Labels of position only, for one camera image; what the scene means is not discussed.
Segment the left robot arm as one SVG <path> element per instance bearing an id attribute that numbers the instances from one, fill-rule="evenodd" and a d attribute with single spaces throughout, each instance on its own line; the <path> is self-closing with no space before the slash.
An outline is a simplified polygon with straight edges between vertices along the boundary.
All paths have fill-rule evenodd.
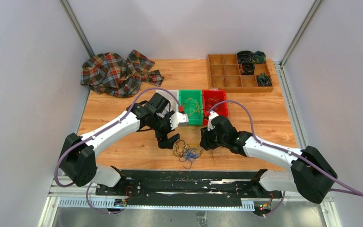
<path id="1" fill-rule="evenodd" d="M 126 183 L 120 170 L 99 165 L 96 159 L 118 140 L 146 126 L 154 130 L 159 148 L 172 149 L 180 136 L 168 137 L 168 134 L 178 126 L 187 125 L 189 119 L 181 105 L 177 111 L 170 110 L 161 116 L 169 103 L 155 93 L 148 101 L 134 101 L 121 115 L 96 130 L 81 136 L 71 133 L 65 138 L 55 170 L 62 170 L 70 178 L 69 185 L 81 187 L 96 183 L 107 186 L 114 195 L 123 194 Z"/>

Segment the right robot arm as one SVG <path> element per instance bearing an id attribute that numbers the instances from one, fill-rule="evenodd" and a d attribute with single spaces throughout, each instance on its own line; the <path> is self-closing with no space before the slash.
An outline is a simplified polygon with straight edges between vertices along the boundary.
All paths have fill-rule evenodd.
<path id="1" fill-rule="evenodd" d="M 200 146 L 204 150 L 223 147 L 234 154 L 262 159 L 284 169 L 283 172 L 266 170 L 251 184 L 251 191 L 257 197 L 264 197 L 269 191 L 288 191 L 320 204 L 334 184 L 325 174 L 337 178 L 315 147 L 277 145 L 255 137 L 252 132 L 236 130 L 224 116 L 215 116 L 200 133 Z"/>

